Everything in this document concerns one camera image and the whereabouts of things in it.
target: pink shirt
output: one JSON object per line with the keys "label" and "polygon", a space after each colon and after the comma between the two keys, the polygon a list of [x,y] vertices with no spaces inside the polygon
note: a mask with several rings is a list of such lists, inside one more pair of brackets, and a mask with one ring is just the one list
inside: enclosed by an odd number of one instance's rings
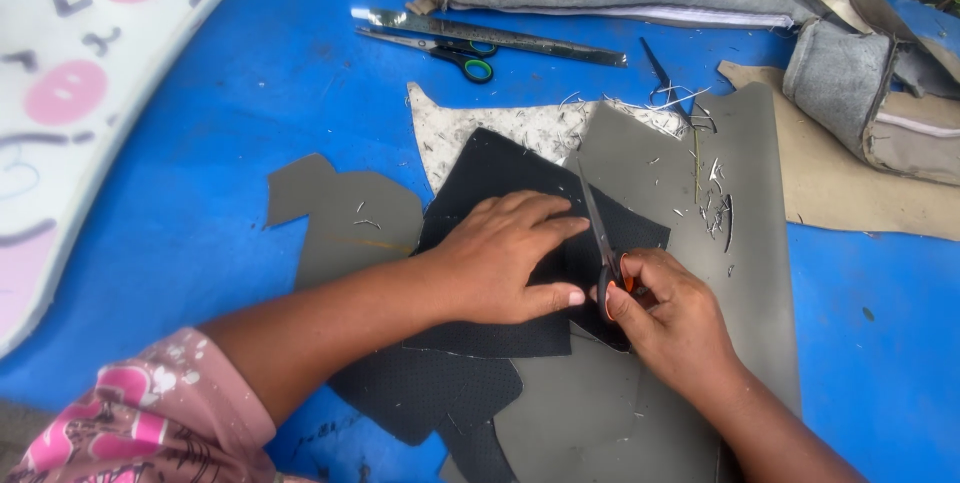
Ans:
{"label": "pink shirt", "polygon": [[101,368],[6,483],[269,483],[276,432],[227,356],[185,328]]}

